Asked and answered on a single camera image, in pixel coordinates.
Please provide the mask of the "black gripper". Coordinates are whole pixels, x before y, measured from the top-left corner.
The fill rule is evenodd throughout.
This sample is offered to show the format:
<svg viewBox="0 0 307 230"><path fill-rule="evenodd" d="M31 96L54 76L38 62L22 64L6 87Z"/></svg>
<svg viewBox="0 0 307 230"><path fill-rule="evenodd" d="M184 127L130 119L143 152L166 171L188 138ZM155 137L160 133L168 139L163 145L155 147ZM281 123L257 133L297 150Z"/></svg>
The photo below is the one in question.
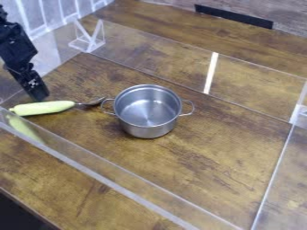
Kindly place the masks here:
<svg viewBox="0 0 307 230"><path fill-rule="evenodd" d="M0 5L0 58L30 98L42 102L50 96L50 90L31 63L39 51L23 26L18 22L10 22L7 16Z"/></svg>

